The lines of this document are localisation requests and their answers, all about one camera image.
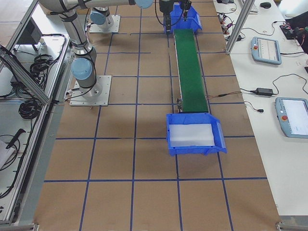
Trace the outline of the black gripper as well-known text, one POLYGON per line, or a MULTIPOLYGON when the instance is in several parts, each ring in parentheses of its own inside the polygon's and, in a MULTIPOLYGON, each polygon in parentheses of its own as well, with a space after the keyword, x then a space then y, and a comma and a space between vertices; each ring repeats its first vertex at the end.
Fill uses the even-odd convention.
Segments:
MULTIPOLYGON (((181 0, 180 8, 182 9, 183 20, 187 21, 188 11, 191 8, 192 2, 190 0, 181 0)), ((170 34, 171 30, 171 18, 170 13, 173 11, 172 0, 159 0, 159 10, 163 14, 165 21, 166 34, 170 34)))

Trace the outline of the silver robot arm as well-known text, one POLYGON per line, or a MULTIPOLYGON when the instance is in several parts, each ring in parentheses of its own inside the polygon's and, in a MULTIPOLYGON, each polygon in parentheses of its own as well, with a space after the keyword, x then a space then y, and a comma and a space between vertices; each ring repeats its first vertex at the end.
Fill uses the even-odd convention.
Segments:
MULTIPOLYGON (((191 1, 179 0, 181 15, 176 22, 171 22, 171 12, 174 10, 175 0, 160 0, 159 10, 163 14, 164 21, 160 22, 169 34, 172 26, 176 25, 181 19, 187 20, 187 14, 191 7, 191 1)), ((109 7, 119 5, 138 5, 142 9, 149 8, 152 0, 40 0, 45 8, 53 14, 61 14, 65 16, 77 8, 91 8, 90 19, 95 24, 102 28, 110 28, 114 21, 110 16, 109 7)))
POLYGON ((87 98, 98 96, 102 88, 96 76, 96 51, 89 43, 76 12, 62 13, 60 18, 73 44, 75 57, 71 64, 71 72, 79 84, 80 93, 87 98))

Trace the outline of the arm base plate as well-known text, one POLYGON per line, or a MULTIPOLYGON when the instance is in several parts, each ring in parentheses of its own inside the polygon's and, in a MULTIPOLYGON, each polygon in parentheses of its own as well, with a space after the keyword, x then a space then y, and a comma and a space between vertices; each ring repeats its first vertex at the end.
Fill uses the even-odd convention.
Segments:
POLYGON ((90 33, 91 34, 113 34, 119 32, 119 25, 120 25, 120 15, 109 15, 104 24, 95 24, 93 23, 90 26, 90 33))
POLYGON ((70 106, 108 106, 111 82, 112 76, 97 76, 96 84, 88 91, 76 80, 74 87, 78 90, 73 91, 70 106))

